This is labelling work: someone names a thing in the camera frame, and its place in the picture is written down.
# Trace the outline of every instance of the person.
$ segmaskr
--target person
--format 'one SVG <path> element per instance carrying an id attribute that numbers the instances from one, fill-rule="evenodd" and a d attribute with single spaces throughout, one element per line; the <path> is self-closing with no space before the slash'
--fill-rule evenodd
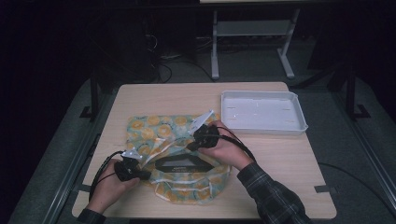
<path id="1" fill-rule="evenodd" d="M 219 134 L 235 139 L 233 133 L 221 121 L 213 121 L 210 125 L 216 125 Z M 201 147 L 198 150 L 207 156 L 235 167 L 239 171 L 237 177 L 246 188 L 249 196 L 255 200 L 257 211 L 264 223 L 311 223 L 297 194 L 273 180 L 257 162 L 234 143 L 220 138 L 215 147 Z M 101 178 L 114 173 L 114 163 L 116 161 L 110 161 Z M 104 179 L 97 185 L 92 199 L 81 212 L 78 221 L 103 223 L 106 219 L 102 215 L 105 210 L 115 203 L 124 192 L 135 187 L 138 183 L 138 178 L 120 182 L 115 175 Z"/>

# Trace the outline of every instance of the drawstring bag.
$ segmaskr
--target drawstring bag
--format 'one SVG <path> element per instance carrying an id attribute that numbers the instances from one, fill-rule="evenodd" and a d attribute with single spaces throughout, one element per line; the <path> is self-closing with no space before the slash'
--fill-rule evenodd
<path id="1" fill-rule="evenodd" d="M 142 170 L 150 171 L 148 180 L 155 194 L 171 203 L 203 204 L 219 195 L 227 182 L 231 167 L 198 151 L 186 149 L 193 141 L 189 135 L 193 119 L 198 116 L 132 117 L 127 126 L 127 147 L 135 148 L 142 156 Z M 205 122 L 219 119 L 211 115 Z M 189 154 L 206 161 L 213 168 L 205 173 L 166 173 L 156 169 L 155 161 L 171 156 Z"/>

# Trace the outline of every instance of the floor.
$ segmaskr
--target floor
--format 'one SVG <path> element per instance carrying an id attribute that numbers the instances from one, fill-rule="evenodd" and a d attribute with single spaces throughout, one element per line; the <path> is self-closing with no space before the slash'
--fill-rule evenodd
<path id="1" fill-rule="evenodd" d="M 286 78 L 277 58 L 276 48 L 280 46 L 282 39 L 251 41 L 255 44 L 227 45 L 219 54 L 218 82 L 283 81 L 291 88 L 318 72 L 306 68 L 315 39 L 297 39 L 291 43 L 288 57 L 295 79 Z M 163 56 L 169 58 L 179 53 L 171 50 Z M 166 67 L 160 66 L 161 79 L 157 78 L 153 82 L 168 78 L 168 83 L 213 81 L 208 74 L 210 49 L 200 50 L 195 62 L 181 55 L 173 60 L 162 60 L 162 64 Z M 352 121 L 345 112 L 345 88 L 337 93 L 328 91 L 326 85 L 329 78 L 330 76 L 325 77 L 305 89 L 290 89 L 299 96 L 309 125 L 306 133 L 320 162 L 324 179 L 332 189 L 331 195 L 337 209 L 334 219 L 314 222 L 394 223 L 394 204 L 387 197 L 385 185 L 381 182 L 370 159 L 372 154 L 368 151 L 374 152 L 387 174 L 393 178 L 392 181 L 396 181 L 396 125 L 376 101 L 371 88 L 360 79 L 356 81 L 356 104 L 364 105 L 371 117 Z M 89 148 L 94 149 L 94 143 L 103 130 L 116 95 L 117 88 L 111 93 L 99 94 L 100 112 L 95 121 L 90 122 L 89 119 L 79 117 L 84 107 L 91 102 L 90 81 L 87 80 L 80 87 L 23 193 L 10 223 L 75 221 L 71 209 L 91 159 L 87 152 Z M 168 221 L 134 220 L 133 223 Z M 106 223 L 129 223 L 129 220 L 109 218 Z"/>

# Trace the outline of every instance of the patterned bag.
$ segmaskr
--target patterned bag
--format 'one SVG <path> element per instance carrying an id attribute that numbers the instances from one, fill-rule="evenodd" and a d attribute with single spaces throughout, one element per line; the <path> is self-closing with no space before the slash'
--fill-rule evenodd
<path id="1" fill-rule="evenodd" d="M 160 198 L 172 203 L 203 204 L 213 200 L 225 187 L 231 167 L 185 146 L 193 141 L 188 129 L 198 116 L 132 117 L 127 127 L 127 147 L 143 156 L 141 168 L 151 172 L 149 183 Z M 212 115 L 206 124 L 219 119 Z M 214 168 L 206 173 L 165 173 L 155 161 L 180 154 L 191 154 Z"/>

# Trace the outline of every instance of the gray carpet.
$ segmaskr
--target gray carpet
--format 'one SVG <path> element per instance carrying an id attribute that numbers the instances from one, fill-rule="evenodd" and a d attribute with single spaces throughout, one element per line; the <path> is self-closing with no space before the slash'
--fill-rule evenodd
<path id="1" fill-rule="evenodd" d="M 314 41 L 293 41 L 288 57 L 296 78 L 289 80 L 284 75 L 280 60 L 276 55 L 276 44 L 267 43 L 256 48 L 241 50 L 233 54 L 219 55 L 219 82 L 232 81 L 283 81 L 288 85 L 297 84 L 317 71 L 308 71 L 308 64 Z M 183 63 L 188 59 L 180 58 L 166 63 L 172 69 L 169 82 L 211 82 L 206 72 L 210 71 L 208 52 L 198 54 L 197 65 Z M 160 67 L 163 79 L 169 76 L 169 70 Z M 360 139 L 353 127 L 361 128 L 367 141 L 375 150 L 378 158 L 390 176 L 396 176 L 396 125 L 378 104 L 371 89 L 357 80 L 356 103 L 364 105 L 370 119 L 352 122 L 344 112 L 345 92 L 331 93 L 325 88 L 328 78 L 314 83 L 304 90 L 292 90 L 299 95 L 300 104 L 309 128 L 307 135 L 319 162 L 342 168 L 366 183 L 386 202 L 396 214 L 389 202 L 371 163 L 363 150 Z M 90 147 L 105 123 L 117 90 L 113 94 L 100 94 L 101 110 L 95 122 L 80 119 L 84 106 L 90 104 L 90 82 L 79 90 L 70 105 L 57 133 L 54 135 L 45 156 L 35 171 L 29 186 L 21 197 L 10 223 L 42 223 L 53 220 L 55 223 L 74 223 L 71 215 L 77 188 L 82 182 L 90 158 L 82 161 L 80 172 L 70 176 L 72 187 L 67 190 L 66 200 L 57 201 L 62 210 L 50 218 L 48 214 L 54 198 L 62 188 L 64 174 L 79 148 Z M 332 188 L 332 198 L 337 209 L 337 217 L 332 220 L 315 220 L 315 223 L 394 223 L 386 206 L 362 183 L 350 175 L 331 166 L 320 165 L 326 183 Z M 159 220 L 136 220 L 133 223 L 159 223 Z M 109 218 L 106 223 L 129 223 L 127 219 Z"/>

